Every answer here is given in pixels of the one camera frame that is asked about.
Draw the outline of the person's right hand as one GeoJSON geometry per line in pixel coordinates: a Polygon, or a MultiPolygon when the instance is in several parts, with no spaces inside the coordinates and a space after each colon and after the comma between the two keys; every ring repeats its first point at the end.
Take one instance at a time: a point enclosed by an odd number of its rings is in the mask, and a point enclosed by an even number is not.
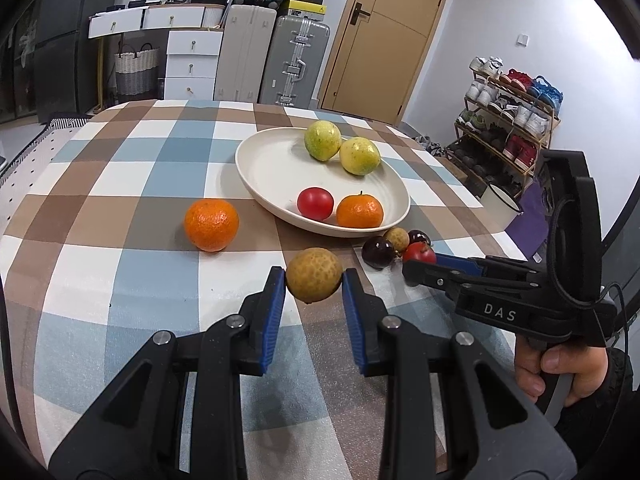
{"type": "Polygon", "coordinates": [[[608,374],[608,352],[598,347],[552,347],[545,352],[534,349],[524,336],[516,337],[515,381],[536,402],[546,391],[542,373],[573,375],[572,388],[564,402],[570,406],[595,393],[608,374]]]}

